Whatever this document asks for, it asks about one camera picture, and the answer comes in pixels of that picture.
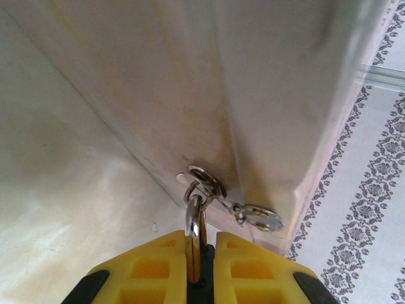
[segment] floral tile pattern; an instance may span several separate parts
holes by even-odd
[[[374,65],[389,60],[404,23],[401,0]],[[405,223],[398,216],[405,212],[404,165],[405,92],[363,86],[287,255],[313,268],[340,303],[405,304]],[[336,189],[348,186],[340,201]],[[340,216],[325,218],[324,210]]]

